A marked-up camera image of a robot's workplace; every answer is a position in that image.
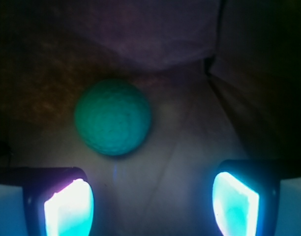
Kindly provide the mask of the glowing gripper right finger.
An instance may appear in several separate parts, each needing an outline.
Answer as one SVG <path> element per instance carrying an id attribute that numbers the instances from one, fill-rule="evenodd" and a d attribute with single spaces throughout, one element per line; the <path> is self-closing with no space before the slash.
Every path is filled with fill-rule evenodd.
<path id="1" fill-rule="evenodd" d="M 226 160 L 212 206 L 224 236 L 301 236 L 301 160 Z"/>

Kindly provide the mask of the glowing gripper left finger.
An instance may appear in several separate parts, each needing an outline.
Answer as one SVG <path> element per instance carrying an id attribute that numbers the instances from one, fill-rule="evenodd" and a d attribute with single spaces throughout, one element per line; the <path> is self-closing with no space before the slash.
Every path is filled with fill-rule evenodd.
<path id="1" fill-rule="evenodd" d="M 80 168 L 0 168 L 0 236 L 88 236 L 93 212 Z"/>

